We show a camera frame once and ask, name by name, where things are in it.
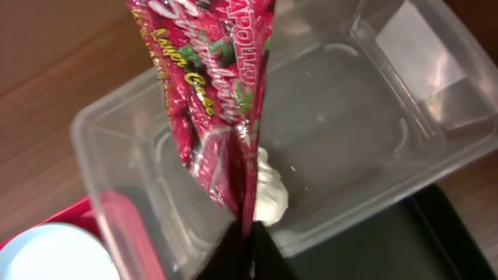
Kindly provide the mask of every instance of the plastic container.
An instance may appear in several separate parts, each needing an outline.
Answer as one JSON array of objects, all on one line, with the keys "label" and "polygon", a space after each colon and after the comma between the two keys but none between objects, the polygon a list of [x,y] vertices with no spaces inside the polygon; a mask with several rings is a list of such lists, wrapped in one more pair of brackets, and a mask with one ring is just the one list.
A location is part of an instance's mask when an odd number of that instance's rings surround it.
[{"label": "plastic container", "polygon": [[[277,2],[261,146],[289,190],[271,228],[284,254],[496,148],[498,71],[442,1]],[[134,254],[133,237],[125,213],[110,226],[106,193],[127,186],[157,217],[168,278],[190,278],[231,217],[179,164],[160,93],[153,70],[140,75],[83,110],[73,139],[114,257]]]}]

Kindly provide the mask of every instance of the black object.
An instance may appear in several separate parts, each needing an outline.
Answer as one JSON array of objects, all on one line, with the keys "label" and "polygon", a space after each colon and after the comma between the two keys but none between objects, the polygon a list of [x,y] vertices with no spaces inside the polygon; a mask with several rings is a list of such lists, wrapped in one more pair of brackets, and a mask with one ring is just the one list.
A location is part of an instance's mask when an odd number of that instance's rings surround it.
[{"label": "black object", "polygon": [[196,280],[250,278],[297,280],[261,222],[254,224],[247,237],[240,225],[232,222]]},{"label": "black object", "polygon": [[436,185],[296,255],[290,264],[302,280],[496,279]]}]

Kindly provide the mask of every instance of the dark green surface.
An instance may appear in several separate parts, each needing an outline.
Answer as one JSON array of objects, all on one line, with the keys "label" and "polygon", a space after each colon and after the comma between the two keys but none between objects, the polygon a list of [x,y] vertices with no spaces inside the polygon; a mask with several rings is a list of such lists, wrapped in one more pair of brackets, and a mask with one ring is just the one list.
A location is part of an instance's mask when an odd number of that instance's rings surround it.
[{"label": "dark green surface", "polygon": [[431,229],[407,204],[393,206],[290,262],[301,279],[461,279]]}]

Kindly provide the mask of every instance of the red candy wrapper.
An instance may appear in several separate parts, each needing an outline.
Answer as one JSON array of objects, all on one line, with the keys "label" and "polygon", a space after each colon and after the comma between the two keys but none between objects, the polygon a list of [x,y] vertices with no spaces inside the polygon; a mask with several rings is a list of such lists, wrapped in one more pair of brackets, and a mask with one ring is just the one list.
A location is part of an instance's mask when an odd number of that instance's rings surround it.
[{"label": "red candy wrapper", "polygon": [[181,162],[251,231],[273,0],[127,0]]}]

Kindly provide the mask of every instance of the black tray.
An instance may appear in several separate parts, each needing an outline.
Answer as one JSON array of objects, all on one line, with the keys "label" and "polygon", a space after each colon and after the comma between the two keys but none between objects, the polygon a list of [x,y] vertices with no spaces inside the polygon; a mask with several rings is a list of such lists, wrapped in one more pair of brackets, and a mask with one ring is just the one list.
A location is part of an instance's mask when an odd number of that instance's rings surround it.
[{"label": "black tray", "polygon": [[496,279],[451,203],[430,186],[290,260],[303,279]]}]

